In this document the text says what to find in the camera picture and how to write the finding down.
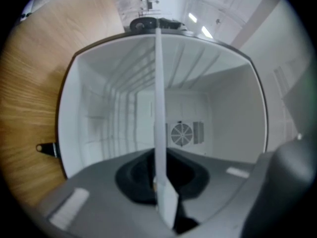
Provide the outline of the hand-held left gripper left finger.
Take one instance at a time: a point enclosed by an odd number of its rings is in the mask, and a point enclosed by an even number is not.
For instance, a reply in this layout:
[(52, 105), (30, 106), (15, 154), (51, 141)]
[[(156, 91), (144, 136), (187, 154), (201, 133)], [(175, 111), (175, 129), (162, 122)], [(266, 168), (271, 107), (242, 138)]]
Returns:
[(174, 231), (154, 206), (132, 202), (116, 185), (117, 170), (144, 153), (137, 151), (84, 168), (48, 194), (37, 209), (48, 218), (74, 189), (83, 188), (89, 197), (68, 233), (80, 238), (173, 238)]

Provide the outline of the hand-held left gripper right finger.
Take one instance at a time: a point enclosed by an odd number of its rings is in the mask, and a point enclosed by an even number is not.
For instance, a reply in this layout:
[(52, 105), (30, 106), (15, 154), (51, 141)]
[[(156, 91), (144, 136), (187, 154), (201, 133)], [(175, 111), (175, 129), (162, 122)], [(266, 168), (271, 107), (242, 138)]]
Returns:
[(240, 238), (246, 219), (265, 181), (273, 153), (260, 154), (256, 163), (196, 155), (176, 148), (172, 152), (200, 164), (209, 183), (198, 198), (184, 201), (186, 214), (199, 225), (181, 238)]

